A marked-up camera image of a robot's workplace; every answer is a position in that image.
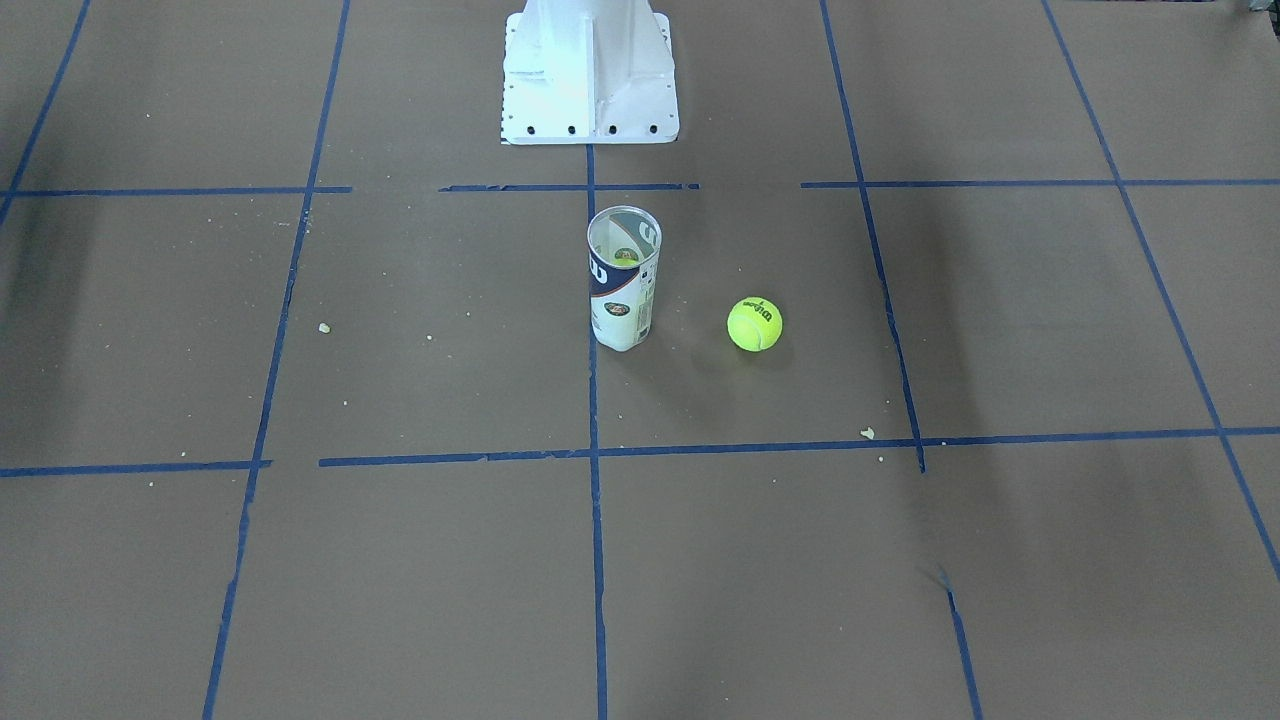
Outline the clear tennis ball can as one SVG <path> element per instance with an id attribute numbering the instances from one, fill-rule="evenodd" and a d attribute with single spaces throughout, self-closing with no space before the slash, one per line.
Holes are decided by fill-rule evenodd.
<path id="1" fill-rule="evenodd" d="M 600 345 L 625 352 L 649 336 L 660 247 L 659 223 L 640 208 L 607 208 L 590 220 L 590 318 Z"/>

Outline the yellow tennis ball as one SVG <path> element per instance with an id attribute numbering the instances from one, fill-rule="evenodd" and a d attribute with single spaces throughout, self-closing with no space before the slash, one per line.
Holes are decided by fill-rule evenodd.
<path id="1" fill-rule="evenodd" d="M 739 300 L 726 318 L 730 340 L 748 352 L 772 348 L 783 332 L 780 307 L 768 299 L 751 296 Z"/>

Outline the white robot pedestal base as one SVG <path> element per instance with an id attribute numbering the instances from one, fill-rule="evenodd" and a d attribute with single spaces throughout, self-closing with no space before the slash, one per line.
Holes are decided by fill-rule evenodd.
<path id="1" fill-rule="evenodd" d="M 649 1 L 527 1 L 503 38 L 502 143 L 678 138 L 672 27 Z"/>

